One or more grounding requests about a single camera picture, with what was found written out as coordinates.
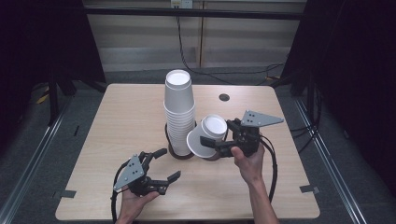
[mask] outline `person's arm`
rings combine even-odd
[[[143,197],[139,197],[128,189],[123,191],[120,215],[116,224],[131,224],[140,215],[143,207],[159,195],[158,192],[154,191]]]
[[[262,177],[262,159],[264,156],[262,144],[259,145],[257,152],[248,158],[245,157],[239,147],[231,148],[231,152],[234,156],[235,165],[239,167],[242,178],[247,182],[255,223],[279,223],[268,198]]]

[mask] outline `wooden table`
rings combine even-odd
[[[284,118],[274,90],[270,87],[206,86],[192,87],[196,120],[208,114],[225,119],[242,118],[246,109]],[[230,100],[222,102],[226,93]],[[164,134],[164,85],[109,85],[85,144],[78,157],[67,190],[74,198],[62,198],[56,211],[60,220],[110,220],[113,179],[122,163],[133,154],[154,152],[168,143]],[[304,167],[291,138],[287,122],[261,128],[276,150],[278,180],[273,207],[279,218],[315,218],[318,205]],[[252,212],[248,186],[233,164],[233,158],[206,161],[197,157],[177,160],[169,153],[153,160],[148,176],[166,179],[175,171],[181,178],[166,195],[149,203],[139,220],[227,220],[250,219]],[[262,168],[267,190],[272,181],[268,152]],[[117,204],[120,211],[120,196]]]

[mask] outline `white paper cup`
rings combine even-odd
[[[208,159],[216,155],[216,150],[211,147],[201,145],[201,136],[214,139],[220,142],[227,132],[227,123],[219,115],[206,116],[199,125],[197,125],[187,135],[187,145],[190,151],[197,157]]]
[[[173,70],[166,75],[164,106],[171,113],[186,113],[194,106],[190,74]]]

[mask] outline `hand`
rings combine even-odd
[[[121,210],[117,224],[132,223],[140,215],[143,207],[160,195],[154,191],[139,197],[128,190],[126,186],[122,190],[124,191],[122,192]]]
[[[239,167],[242,178],[250,186],[258,181],[262,182],[262,159],[264,157],[264,151],[263,145],[259,144],[257,152],[247,158],[239,147],[231,148],[235,165]]]

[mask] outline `gray floor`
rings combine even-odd
[[[205,72],[213,74],[219,71],[246,72],[260,69],[263,68],[211,68],[205,69]],[[107,73],[106,78],[108,83],[163,83],[164,76],[168,71],[114,72]],[[279,71],[274,70],[269,75],[279,75]],[[263,82],[266,75],[228,74],[213,76],[226,79],[233,84],[256,85]],[[191,79],[195,85],[225,84],[207,75],[191,74]],[[262,85],[269,83],[271,83],[271,80],[268,79]],[[70,106],[64,111],[62,124],[49,144],[43,161],[38,165],[34,178],[13,217],[12,223],[68,223],[56,219],[54,214],[59,204],[59,199],[54,199],[52,196],[55,191],[65,188],[103,97],[102,93],[82,83],[76,83],[76,85],[78,92],[71,98]],[[12,190],[14,190],[26,164],[35,153],[41,137],[47,130],[49,101],[47,100],[41,105],[35,103],[44,89],[45,87],[38,88],[32,92],[32,101],[28,111],[26,111],[21,120],[19,134],[9,146],[7,154],[0,159],[0,204],[2,205],[7,201]],[[290,86],[276,88],[276,95],[290,128],[304,127],[302,117],[295,104],[297,98],[290,95]],[[61,105],[67,102],[67,99],[67,97],[60,94]],[[319,133],[332,153],[332,158],[349,186],[351,193],[356,198],[367,223],[395,223],[395,198],[389,194],[382,180],[361,157],[356,145],[345,138],[343,128],[326,109],[326,106],[323,107]],[[295,144],[297,148],[301,148],[308,138],[308,133],[296,138]],[[319,188],[320,193],[316,194],[316,198],[320,208],[320,216],[312,220],[292,219],[281,220],[281,222],[353,223],[315,145],[311,143],[300,156],[311,185]]]

